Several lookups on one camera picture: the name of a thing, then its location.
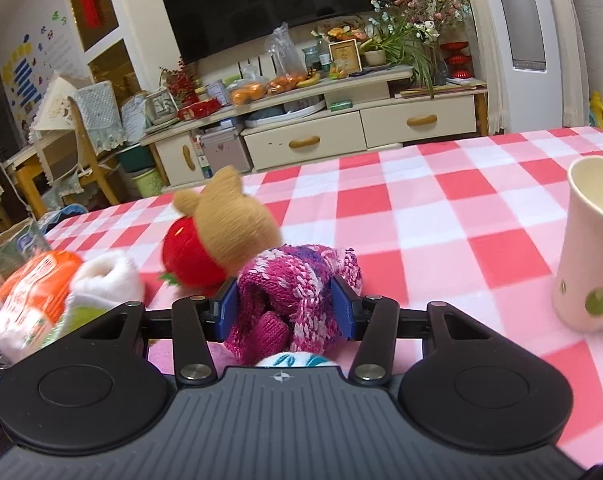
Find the red candle holder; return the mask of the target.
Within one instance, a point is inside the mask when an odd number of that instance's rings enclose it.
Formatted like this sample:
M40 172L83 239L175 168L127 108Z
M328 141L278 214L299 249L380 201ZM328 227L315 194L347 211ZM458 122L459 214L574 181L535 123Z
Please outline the red candle holder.
M445 55L449 78L472 78L473 73L469 68L472 64L472 55L466 52L468 47L469 43L467 41L452 41L440 46L441 52Z

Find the potted flower plant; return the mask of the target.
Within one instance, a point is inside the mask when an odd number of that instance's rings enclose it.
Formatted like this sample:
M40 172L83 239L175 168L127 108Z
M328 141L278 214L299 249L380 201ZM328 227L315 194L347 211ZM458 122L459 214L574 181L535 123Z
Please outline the potted flower plant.
M370 0L373 14L361 54L382 51L391 66L410 65L416 84L433 91L443 62L440 38L472 14L469 0Z

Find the framed picture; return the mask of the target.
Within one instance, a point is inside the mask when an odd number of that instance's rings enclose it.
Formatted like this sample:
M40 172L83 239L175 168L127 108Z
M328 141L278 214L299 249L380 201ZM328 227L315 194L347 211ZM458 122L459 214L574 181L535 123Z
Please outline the framed picture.
M335 66L346 75L359 73L362 70L356 39L331 42L330 52Z

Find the bear plush with red strawberry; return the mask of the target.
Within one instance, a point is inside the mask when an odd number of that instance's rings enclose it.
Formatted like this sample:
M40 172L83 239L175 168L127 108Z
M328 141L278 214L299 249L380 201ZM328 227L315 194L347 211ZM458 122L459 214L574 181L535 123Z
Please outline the bear plush with red strawberry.
M282 245L272 212L244 192L232 166L216 172L200 192L175 192L172 206L180 217L161 247L162 278L170 284L211 296L260 252Z

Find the cream tv cabinet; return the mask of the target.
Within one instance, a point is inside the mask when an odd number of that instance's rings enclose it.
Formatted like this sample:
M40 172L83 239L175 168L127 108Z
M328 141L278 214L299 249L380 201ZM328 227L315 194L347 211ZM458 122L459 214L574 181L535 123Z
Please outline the cream tv cabinet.
M254 171L314 162L405 143L488 132L487 84L466 80L408 88L409 66L323 80L306 89L228 106L142 139L170 190L204 181L203 158L219 146L210 127L228 120Z

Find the green plastic bucket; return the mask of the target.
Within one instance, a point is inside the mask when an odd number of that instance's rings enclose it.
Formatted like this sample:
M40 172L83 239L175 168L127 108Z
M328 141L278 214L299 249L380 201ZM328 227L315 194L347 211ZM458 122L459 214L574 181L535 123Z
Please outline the green plastic bucket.
M143 198L159 196L164 188L164 180L156 167L134 172L131 179Z

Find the white paper cup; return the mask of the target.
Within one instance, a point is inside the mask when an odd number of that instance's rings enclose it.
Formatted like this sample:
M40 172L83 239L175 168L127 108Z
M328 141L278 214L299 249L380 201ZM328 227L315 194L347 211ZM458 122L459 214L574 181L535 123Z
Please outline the white paper cup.
M603 328L603 156L586 156L567 171L569 203L552 304L579 332Z

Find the white patterned sock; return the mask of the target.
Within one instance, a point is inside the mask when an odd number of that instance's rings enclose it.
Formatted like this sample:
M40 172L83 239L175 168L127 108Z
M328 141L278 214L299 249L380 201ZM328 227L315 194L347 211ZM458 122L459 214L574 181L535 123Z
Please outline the white patterned sock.
M268 356L257 363L258 367L320 367L337 366L337 363L327 359L326 356L306 351L278 352Z

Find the clear plastic snack bag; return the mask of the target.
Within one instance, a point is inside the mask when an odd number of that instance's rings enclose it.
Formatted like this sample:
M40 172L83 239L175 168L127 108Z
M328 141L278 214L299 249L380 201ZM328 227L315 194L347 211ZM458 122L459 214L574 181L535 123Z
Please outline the clear plastic snack bag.
M50 250L38 222L32 219L15 224L0 234L0 286L30 259Z

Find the red checkered tablecloth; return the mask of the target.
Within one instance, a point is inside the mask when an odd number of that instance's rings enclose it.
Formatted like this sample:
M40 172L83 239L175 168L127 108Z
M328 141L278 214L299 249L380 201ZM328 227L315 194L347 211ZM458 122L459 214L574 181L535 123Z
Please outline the red checkered tablecloth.
M571 383L559 444L603 462L603 330L569 330L551 304L566 171L603 155L588 127L428 143L248 174L286 243L353 249L368 294L417 309L441 299L536 353Z

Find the white standing air conditioner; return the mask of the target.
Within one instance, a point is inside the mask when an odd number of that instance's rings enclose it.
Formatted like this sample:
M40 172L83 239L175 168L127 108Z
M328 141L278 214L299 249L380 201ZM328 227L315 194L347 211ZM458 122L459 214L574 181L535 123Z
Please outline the white standing air conditioner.
M469 0L488 131L585 126L588 76L573 0Z

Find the wooden chair with lace cover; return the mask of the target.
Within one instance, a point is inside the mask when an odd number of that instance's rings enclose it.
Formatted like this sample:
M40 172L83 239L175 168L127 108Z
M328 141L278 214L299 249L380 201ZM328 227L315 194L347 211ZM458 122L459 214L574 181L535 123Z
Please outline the wooden chair with lace cover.
M59 72L53 74L30 125L28 144L4 164L24 193L36 218L47 208L34 178L44 174L61 196L80 194L96 183L111 205L117 195L107 177L116 171L105 155L126 141L112 84L91 84Z

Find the pink storage box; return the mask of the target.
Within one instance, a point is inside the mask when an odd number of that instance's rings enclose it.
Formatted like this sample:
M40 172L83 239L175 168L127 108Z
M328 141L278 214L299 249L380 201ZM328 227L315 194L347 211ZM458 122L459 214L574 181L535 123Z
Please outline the pink storage box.
M213 174L226 166L234 167L240 174L251 172L252 161L237 129L205 133L200 143Z

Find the magenta knitted sock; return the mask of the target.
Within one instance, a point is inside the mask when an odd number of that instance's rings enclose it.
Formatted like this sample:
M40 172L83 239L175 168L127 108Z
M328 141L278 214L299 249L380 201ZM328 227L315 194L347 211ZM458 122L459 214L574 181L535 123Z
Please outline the magenta knitted sock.
M260 252L238 274L240 305L225 348L248 366L284 351L324 353L339 338L332 278L361 292L353 249L284 245Z

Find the orange tissue pack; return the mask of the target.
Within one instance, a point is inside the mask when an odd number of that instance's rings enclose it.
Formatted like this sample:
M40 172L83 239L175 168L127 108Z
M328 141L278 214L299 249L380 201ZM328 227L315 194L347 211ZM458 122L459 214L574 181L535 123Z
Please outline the orange tissue pack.
M83 260L74 252L41 252L0 287L0 355L10 364L41 348L65 312L69 285Z

